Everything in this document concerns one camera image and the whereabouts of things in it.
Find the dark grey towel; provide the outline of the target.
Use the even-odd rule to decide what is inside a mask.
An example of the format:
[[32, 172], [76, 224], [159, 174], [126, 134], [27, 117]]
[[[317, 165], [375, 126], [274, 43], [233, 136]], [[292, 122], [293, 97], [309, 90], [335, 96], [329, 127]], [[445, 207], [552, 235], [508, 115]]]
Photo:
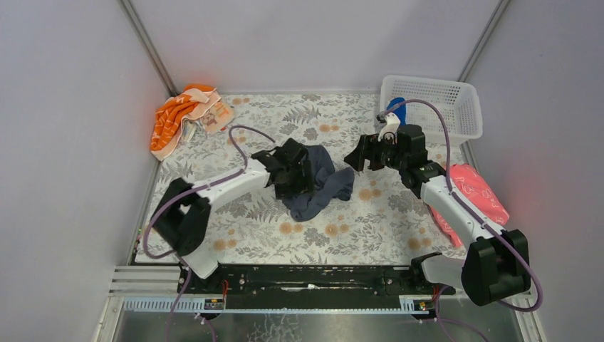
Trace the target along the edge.
[[283, 199], [295, 222], [306, 222], [316, 217], [333, 199], [349, 201], [353, 193], [355, 172], [351, 167], [335, 170], [328, 151], [320, 145], [306, 146], [304, 161], [311, 162], [314, 192]]

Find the blue towel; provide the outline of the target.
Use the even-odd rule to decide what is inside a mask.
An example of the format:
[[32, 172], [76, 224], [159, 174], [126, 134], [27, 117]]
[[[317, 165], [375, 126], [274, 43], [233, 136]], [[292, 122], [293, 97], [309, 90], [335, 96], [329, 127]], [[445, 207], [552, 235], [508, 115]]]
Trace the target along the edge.
[[387, 105], [386, 110], [396, 115], [401, 125], [406, 125], [407, 107], [404, 104], [405, 99], [403, 97], [393, 98]]

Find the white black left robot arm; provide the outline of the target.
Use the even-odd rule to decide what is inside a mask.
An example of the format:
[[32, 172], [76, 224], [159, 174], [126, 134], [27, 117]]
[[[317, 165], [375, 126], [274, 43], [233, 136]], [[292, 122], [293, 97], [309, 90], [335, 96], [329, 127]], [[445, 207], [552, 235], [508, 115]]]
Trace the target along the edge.
[[244, 166], [230, 175], [190, 183], [171, 181], [148, 227], [167, 242], [172, 252], [201, 279], [218, 268], [215, 256], [203, 247], [212, 212], [243, 195], [267, 187], [282, 200], [314, 191], [308, 148], [289, 138], [283, 145], [244, 158]]

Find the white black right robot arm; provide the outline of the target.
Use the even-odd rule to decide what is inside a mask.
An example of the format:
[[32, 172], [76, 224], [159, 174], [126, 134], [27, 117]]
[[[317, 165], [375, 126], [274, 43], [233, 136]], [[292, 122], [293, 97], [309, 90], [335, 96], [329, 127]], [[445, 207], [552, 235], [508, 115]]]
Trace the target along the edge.
[[517, 229], [505, 230], [464, 197], [447, 170], [428, 158], [420, 126], [361, 135], [344, 160], [356, 171], [397, 170], [402, 184], [435, 209], [462, 241], [467, 251], [464, 259], [437, 252], [414, 258], [410, 268], [418, 282], [461, 289], [477, 306], [502, 301], [535, 284], [525, 235]]

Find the pink patterned towel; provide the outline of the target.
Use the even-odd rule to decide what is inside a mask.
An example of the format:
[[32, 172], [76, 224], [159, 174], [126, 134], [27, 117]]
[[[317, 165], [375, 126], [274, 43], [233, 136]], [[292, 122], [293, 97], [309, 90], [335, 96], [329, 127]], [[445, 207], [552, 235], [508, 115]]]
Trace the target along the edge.
[[[490, 186], [472, 166], [468, 164], [451, 166], [451, 178], [457, 189], [489, 219], [501, 226], [508, 222], [509, 213], [492, 192]], [[460, 248], [462, 241], [458, 234], [436, 209], [430, 207], [430, 210], [439, 230], [449, 238], [454, 248]]]

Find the floral tablecloth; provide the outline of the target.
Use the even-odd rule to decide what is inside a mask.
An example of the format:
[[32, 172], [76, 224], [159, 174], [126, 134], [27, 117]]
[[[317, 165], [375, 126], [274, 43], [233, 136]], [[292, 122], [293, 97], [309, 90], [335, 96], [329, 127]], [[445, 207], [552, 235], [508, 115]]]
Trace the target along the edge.
[[[225, 101], [234, 108], [237, 129], [197, 131], [182, 141], [161, 164], [150, 211], [173, 179], [196, 182], [231, 174], [244, 155], [288, 138], [323, 146], [341, 170], [358, 138], [378, 127], [378, 95], [228, 95]], [[356, 174], [350, 200], [335, 199], [302, 223], [293, 220], [272, 188], [241, 196], [211, 213], [203, 245], [222, 263], [242, 264], [403, 265], [430, 252], [465, 255], [391, 169]]]

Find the orange white towel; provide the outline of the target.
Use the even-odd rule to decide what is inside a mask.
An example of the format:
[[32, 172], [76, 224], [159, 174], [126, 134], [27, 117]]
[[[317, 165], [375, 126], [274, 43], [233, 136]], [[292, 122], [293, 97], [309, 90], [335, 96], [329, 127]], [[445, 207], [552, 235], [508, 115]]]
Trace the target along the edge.
[[155, 111], [150, 152], [159, 161], [174, 152], [186, 122], [199, 123], [206, 133], [223, 130], [234, 119], [234, 109], [210, 85], [190, 83]]

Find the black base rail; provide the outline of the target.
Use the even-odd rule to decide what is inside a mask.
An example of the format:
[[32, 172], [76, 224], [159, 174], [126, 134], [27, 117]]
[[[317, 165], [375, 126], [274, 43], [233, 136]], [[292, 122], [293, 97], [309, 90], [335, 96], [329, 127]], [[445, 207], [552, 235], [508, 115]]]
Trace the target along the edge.
[[205, 279], [180, 269], [178, 291], [211, 295], [208, 309], [428, 313], [441, 284], [408, 266], [220, 264]]

